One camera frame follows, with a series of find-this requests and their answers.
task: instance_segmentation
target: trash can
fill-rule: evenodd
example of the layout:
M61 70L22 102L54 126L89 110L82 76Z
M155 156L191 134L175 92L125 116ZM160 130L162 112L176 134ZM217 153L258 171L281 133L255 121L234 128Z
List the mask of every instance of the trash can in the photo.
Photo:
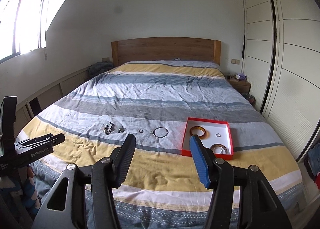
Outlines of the trash can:
M246 92L242 92L241 95L242 95L244 98L246 98L251 105L254 104L254 102L255 102L255 100L256 100L256 99L254 98L254 96L252 96L252 95L250 95L249 93L246 93Z

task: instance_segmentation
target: wooden bedside table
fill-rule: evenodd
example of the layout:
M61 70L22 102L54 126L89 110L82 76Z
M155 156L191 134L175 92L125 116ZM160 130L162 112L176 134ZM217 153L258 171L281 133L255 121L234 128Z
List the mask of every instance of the wooden bedside table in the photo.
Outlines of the wooden bedside table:
M229 80L226 79L229 84L232 85L233 88L235 88L239 93L250 92L251 84L247 81L238 81L237 79L231 77Z

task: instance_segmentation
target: striped bedspread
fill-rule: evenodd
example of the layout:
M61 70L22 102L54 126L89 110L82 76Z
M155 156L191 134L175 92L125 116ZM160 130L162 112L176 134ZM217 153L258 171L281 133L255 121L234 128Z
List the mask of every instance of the striped bedspread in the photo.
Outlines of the striped bedspread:
M200 183L191 157L180 155L188 117L228 121L234 145L230 164L263 171L287 209L302 193L298 165L265 119L224 79L219 66L200 61L129 62L84 83L49 106L18 140L64 133L54 153L35 162L36 187L45 196L67 164L94 164L109 156L128 133L137 146L127 178L113 189L123 228L201 227L212 191ZM110 135L103 132L115 124ZM118 133L120 126L124 133ZM152 131L166 127L156 138ZM94 228L90 187L88 226ZM236 225L239 187L234 188L231 227Z

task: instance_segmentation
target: silver screw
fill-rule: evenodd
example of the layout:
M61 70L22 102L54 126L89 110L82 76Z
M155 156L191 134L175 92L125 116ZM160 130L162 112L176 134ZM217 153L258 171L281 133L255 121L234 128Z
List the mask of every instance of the silver screw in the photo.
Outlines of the silver screw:
M251 171L253 172L257 172L259 170L259 168L256 165L251 165L250 166Z
M216 158L216 163L217 163L217 164L223 164L223 163L224 163L224 159L222 159L222 158Z
M101 160L101 162L102 162L103 164L108 164L108 163L111 162L111 159L110 159L109 157L105 157L105 158L103 158L103 159Z
M76 167L76 165L73 164L73 163L71 163L71 164L69 164L69 165L67 166L67 169L68 169L68 170L73 170L75 167Z

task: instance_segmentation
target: electrical socket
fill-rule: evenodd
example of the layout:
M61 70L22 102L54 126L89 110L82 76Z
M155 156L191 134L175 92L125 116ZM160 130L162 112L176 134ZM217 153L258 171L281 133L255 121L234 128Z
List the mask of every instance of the electrical socket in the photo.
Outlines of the electrical socket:
M239 65L239 64L240 64L240 60L238 60L238 59L231 59L231 63L232 63L232 64Z

